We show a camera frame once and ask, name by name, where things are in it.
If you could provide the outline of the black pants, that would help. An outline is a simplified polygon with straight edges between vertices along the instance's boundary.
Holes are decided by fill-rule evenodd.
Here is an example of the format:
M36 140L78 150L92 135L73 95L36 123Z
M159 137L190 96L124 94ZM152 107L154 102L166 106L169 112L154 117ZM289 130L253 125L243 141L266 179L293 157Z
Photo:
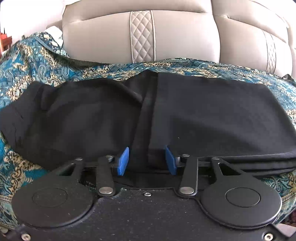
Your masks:
M57 87L33 82L1 109L1 134L24 159L52 171L77 157L130 149L131 187L172 185L165 147L201 161L221 157L257 176L295 168L295 129L262 84L144 71Z

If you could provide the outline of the beige leather sofa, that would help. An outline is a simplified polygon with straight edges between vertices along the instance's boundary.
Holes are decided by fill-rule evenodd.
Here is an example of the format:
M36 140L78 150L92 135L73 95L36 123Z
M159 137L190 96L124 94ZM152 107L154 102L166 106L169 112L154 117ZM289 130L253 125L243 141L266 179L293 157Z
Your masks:
M78 60L181 57L295 76L294 1L67 1L54 25Z

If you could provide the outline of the blue paisley sofa throw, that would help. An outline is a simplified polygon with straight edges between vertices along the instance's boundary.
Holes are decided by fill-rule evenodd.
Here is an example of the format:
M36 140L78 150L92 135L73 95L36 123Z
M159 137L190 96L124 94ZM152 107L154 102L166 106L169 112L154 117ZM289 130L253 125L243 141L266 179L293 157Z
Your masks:
M248 67L189 58L174 58L134 64L102 64L68 56L47 32L17 41L1 57L1 107L17 100L33 82L57 86L67 81L92 78L126 80L145 70L181 75L240 80L266 85L295 121L295 81ZM11 207L16 190L45 174L45 170L23 159L1 140L1 229L13 230L18 222Z

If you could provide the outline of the dark wooden cabinet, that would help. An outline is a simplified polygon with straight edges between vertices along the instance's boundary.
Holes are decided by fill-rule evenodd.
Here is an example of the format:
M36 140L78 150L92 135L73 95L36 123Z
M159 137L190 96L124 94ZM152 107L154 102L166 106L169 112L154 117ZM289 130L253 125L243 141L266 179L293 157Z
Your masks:
M10 49L12 45L12 37L8 37L5 32L1 33L1 40L0 40L0 55L2 56L3 52Z

